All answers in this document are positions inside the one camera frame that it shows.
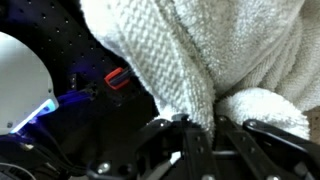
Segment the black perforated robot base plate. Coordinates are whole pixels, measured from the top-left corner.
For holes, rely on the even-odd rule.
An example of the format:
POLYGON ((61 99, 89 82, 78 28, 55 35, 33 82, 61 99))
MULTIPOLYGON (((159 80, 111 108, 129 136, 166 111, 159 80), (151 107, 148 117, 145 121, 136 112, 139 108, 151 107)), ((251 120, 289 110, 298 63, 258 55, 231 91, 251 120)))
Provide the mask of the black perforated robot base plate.
POLYGON ((39 123, 71 163, 83 166, 157 114, 138 79, 113 90, 104 77, 128 64, 89 32, 80 0, 0 0, 0 29, 44 62, 60 107, 39 123))

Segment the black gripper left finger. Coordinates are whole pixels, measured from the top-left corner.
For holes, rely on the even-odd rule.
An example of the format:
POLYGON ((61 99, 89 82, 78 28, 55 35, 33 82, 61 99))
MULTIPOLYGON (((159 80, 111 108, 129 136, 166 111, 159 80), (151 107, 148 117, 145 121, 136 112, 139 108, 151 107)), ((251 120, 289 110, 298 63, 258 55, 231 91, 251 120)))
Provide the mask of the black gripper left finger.
POLYGON ((207 134, 198 127, 182 126, 182 137, 187 179, 220 180, 207 134))

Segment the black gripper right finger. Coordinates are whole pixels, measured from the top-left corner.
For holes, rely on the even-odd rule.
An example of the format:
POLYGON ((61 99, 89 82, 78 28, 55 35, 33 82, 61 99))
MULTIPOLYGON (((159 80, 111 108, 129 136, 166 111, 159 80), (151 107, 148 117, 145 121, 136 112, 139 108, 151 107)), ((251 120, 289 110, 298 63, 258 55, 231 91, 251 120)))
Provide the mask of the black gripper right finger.
POLYGON ((225 116, 216 121, 216 157, 223 180, 284 180, 254 138, 225 116))

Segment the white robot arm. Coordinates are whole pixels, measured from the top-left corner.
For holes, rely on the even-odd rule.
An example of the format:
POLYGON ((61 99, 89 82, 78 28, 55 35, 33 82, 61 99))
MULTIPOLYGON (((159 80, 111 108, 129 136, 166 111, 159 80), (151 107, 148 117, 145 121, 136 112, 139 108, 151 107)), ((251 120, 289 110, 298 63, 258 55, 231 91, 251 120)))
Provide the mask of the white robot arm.
MULTIPOLYGON (((59 107, 51 75, 42 60, 20 40, 0 40, 1 136, 30 141, 19 132, 30 121, 59 107)), ((115 159, 87 169, 92 180, 289 180, 254 139, 222 117, 222 135, 233 150, 210 151, 204 133, 187 121, 161 121, 154 134, 138 134, 115 159)))

